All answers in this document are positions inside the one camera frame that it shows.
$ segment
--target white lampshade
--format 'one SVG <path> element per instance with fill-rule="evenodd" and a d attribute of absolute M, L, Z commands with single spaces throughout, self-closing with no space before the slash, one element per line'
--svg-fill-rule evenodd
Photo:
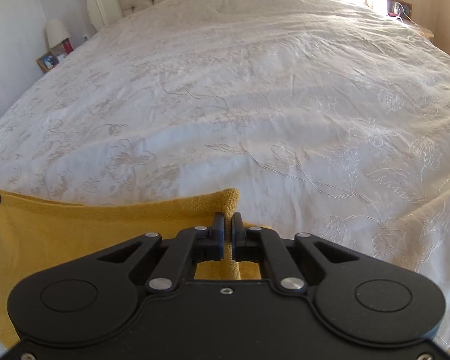
<path fill-rule="evenodd" d="M 70 33 L 60 19 L 52 19 L 46 24 L 46 36 L 48 38 L 48 45 L 52 49 L 65 39 L 70 38 Z"/>

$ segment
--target yellow cloth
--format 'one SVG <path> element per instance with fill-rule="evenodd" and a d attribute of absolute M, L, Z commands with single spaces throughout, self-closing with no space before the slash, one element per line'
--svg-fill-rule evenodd
<path fill-rule="evenodd" d="M 239 201 L 237 190 L 166 202 L 100 207 L 50 202 L 4 191 L 0 195 L 0 341 L 6 347 L 19 340 L 8 318 L 7 299 L 20 280 L 146 232 L 158 232 L 168 239 L 183 228 L 209 226 L 216 212 L 225 215 L 229 226 Z M 242 277 L 227 245 L 225 260 L 199 264 L 195 277 L 260 277 L 256 264 L 241 263 L 240 269 Z"/>

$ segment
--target white bedspread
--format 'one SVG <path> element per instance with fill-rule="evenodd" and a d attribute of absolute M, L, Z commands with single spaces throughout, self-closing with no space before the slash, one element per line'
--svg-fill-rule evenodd
<path fill-rule="evenodd" d="M 244 219 L 434 280 L 450 350 L 450 57 L 335 0 L 166 0 L 0 121 L 0 188 L 119 204 L 236 187 Z"/>

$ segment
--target picture frame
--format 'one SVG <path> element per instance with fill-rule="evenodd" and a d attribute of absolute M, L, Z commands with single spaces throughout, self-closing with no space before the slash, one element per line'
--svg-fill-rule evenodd
<path fill-rule="evenodd" d="M 48 51 L 37 59 L 37 64 L 42 69 L 43 73 L 48 73 L 55 66 L 60 63 L 59 59 L 53 54 L 53 52 Z"/>
<path fill-rule="evenodd" d="M 402 0 L 388 0 L 388 15 L 401 17 L 403 20 L 411 20 L 413 5 Z"/>

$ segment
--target silver screw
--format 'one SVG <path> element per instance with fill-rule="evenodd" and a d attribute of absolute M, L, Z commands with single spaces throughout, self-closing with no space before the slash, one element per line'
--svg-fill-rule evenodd
<path fill-rule="evenodd" d="M 305 282 L 297 277 L 286 277 L 280 282 L 280 285 L 287 290 L 301 290 Z"/>
<path fill-rule="evenodd" d="M 153 288 L 157 291 L 165 291 L 169 290 L 173 283 L 170 279 L 167 279 L 165 277 L 156 277 L 148 282 L 148 285 L 150 288 Z"/>
<path fill-rule="evenodd" d="M 222 293 L 224 295 L 231 295 L 231 294 L 233 294 L 233 290 L 231 288 L 226 287 L 226 288 L 222 288 L 220 290 L 220 293 Z"/>

